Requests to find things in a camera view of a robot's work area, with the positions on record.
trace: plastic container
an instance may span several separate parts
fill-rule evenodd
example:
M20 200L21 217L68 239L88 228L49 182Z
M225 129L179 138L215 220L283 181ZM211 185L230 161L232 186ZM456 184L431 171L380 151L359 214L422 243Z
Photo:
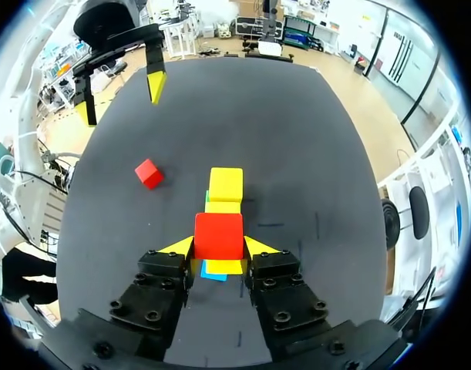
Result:
M203 27L203 37L205 39L212 39L214 37L214 25L205 25Z

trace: blue block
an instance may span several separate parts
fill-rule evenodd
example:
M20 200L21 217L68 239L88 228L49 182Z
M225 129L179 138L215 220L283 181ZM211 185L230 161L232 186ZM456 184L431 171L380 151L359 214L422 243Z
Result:
M227 281L228 275L226 274L208 274L206 272L206 261L203 260L203 266L201 267L201 277L205 279L217 280L217 281Z

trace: table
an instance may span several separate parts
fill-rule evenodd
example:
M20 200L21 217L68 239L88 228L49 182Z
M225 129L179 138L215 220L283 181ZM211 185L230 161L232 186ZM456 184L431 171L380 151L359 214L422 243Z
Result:
M177 23L163 23L162 25L160 25L159 30L163 31L163 34L165 35L165 43L167 44L168 56L170 58L181 56L182 59L185 59L186 56L196 55L196 36L194 35L193 18L188 17L183 21L179 21ZM179 38L179 52L175 51L175 47L173 45L174 35L177 35L177 37Z
M245 234L301 259L330 324L378 318L385 293L382 206L367 153L315 70L265 59L166 64L152 106L141 69L119 91L76 168L59 243L63 318L109 318L149 249L193 234L211 167L244 169ZM166 183L148 191L150 158ZM283 224L265 227L264 224ZM241 278L198 277L166 362L235 366L270 360Z

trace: glass door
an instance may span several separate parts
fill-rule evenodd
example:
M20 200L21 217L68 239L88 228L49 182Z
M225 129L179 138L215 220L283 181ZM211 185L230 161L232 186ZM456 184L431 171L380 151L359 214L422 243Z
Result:
M434 134L458 97L455 80L441 58L422 99L404 124L416 150Z
M408 18L388 11L385 33L368 77L398 121L421 96L436 63L437 46Z

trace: chair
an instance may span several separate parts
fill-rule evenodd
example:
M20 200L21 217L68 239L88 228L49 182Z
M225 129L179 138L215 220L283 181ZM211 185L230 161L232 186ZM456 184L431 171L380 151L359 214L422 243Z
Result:
M412 211L412 223L400 230L406 229L409 226L413 227L413 235L415 239L423 239L429 231L430 215L429 215L429 202L427 202L426 193L421 187L413 187L409 193L410 209Z
M386 248L392 249L399 239L401 230L407 227L413 228L415 239L423 239L429 231L430 215L429 202L426 193L421 187L413 187L409 192L410 210L412 212L412 223L401 227L400 214L408 210L398 212L396 206L389 199L382 199L382 212L384 214L384 223L386 231Z

